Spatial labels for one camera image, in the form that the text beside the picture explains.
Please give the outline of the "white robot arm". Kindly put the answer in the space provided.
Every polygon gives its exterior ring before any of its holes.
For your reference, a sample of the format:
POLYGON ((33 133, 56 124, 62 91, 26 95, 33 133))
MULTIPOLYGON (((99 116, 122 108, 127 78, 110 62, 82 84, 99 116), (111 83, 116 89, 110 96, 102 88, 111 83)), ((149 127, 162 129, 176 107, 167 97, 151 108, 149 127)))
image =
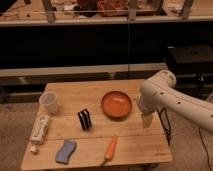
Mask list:
POLYGON ((176 82, 169 70, 161 70, 143 81, 137 97, 142 115, 149 116, 158 107, 165 107, 213 133, 213 103, 175 90, 176 82))

